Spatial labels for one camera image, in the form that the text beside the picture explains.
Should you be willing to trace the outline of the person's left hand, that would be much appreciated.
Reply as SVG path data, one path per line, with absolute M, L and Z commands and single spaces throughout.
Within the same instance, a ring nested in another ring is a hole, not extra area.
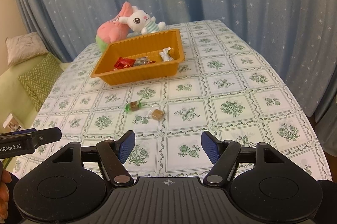
M 7 170 L 2 171 L 1 175 L 1 187 L 0 187 L 0 196 L 1 196 L 1 210 L 0 215 L 1 219 L 4 221 L 7 219 L 8 215 L 8 201 L 9 201 L 9 189 L 7 184 L 11 183 L 11 174 Z

